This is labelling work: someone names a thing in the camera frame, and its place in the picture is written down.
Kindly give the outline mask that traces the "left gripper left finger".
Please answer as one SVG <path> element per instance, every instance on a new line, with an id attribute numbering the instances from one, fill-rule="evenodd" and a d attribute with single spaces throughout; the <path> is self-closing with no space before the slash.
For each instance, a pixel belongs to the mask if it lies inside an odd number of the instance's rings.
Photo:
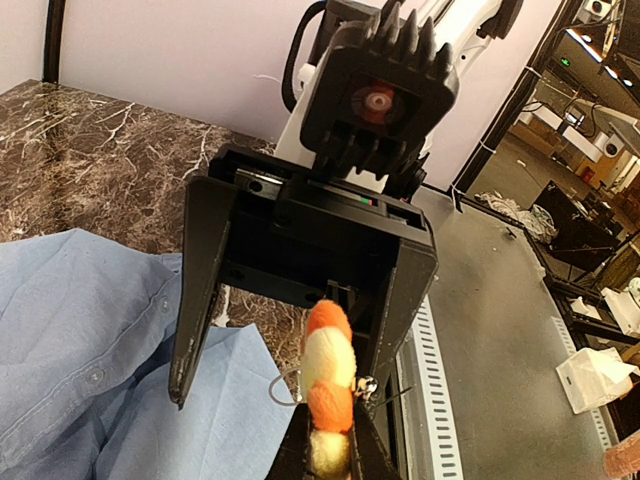
<path id="1" fill-rule="evenodd" d="M 309 470 L 311 415 L 306 404 L 296 406 L 267 480 L 312 479 Z"/>

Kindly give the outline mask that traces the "plush sunflower brooch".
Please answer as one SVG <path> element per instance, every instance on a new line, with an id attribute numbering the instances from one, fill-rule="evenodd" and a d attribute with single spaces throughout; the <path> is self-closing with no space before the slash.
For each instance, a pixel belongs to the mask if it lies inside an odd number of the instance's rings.
<path id="1" fill-rule="evenodd" d="M 300 364 L 271 381 L 268 394 L 279 406 L 306 404 L 311 415 L 309 470 L 312 479 L 352 479 L 349 432 L 354 406 L 375 393 L 377 381 L 356 376 L 353 331 L 344 310 L 331 300 L 311 310 Z"/>

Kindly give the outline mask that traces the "bystander hand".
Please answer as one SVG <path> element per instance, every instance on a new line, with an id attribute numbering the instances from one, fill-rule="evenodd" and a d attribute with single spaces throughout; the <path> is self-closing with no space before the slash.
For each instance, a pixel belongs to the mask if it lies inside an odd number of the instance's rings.
<path id="1" fill-rule="evenodd" d="M 604 470 L 610 479 L 639 472 L 639 437 L 629 436 L 604 454 Z"/>

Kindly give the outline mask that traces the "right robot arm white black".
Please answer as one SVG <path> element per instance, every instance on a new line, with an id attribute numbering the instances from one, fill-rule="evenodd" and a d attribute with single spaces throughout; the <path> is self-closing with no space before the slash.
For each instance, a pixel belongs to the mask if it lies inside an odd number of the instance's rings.
<path id="1" fill-rule="evenodd" d="M 184 405 L 222 285 L 302 308 L 348 294 L 359 370 L 389 378 L 437 268 L 411 200 L 461 77 L 518 1 L 317 1 L 294 34 L 275 151 L 225 145 L 186 187 L 182 295 L 168 382 Z"/>

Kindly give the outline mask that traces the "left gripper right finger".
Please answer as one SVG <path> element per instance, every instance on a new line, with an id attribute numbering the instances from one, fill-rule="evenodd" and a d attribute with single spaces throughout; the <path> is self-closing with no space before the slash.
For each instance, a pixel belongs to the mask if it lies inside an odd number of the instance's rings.
<path id="1" fill-rule="evenodd" d="M 401 479 L 362 404 L 354 406 L 354 422 L 349 432 L 349 439 L 352 479 Z"/>

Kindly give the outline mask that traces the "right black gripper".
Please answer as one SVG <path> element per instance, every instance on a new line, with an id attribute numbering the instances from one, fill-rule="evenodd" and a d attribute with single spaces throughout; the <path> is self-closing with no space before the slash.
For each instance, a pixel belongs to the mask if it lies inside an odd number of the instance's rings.
<path id="1" fill-rule="evenodd" d="M 323 183 L 304 167 L 231 144 L 215 154 L 208 175 L 186 187 L 170 400 L 185 405 L 219 280 L 302 307 L 331 283 L 363 295 L 357 374 L 377 381 L 368 407 L 382 404 L 438 266 L 422 211 L 361 187 Z"/>

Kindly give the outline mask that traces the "light blue shirt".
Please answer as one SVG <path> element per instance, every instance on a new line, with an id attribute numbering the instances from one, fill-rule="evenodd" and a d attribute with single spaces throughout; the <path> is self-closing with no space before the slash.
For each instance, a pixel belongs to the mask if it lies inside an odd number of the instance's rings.
<path id="1" fill-rule="evenodd" d="M 81 229 L 1 247 L 5 479 L 263 479 L 292 409 L 258 329 L 214 328 L 168 396 L 181 258 Z"/>

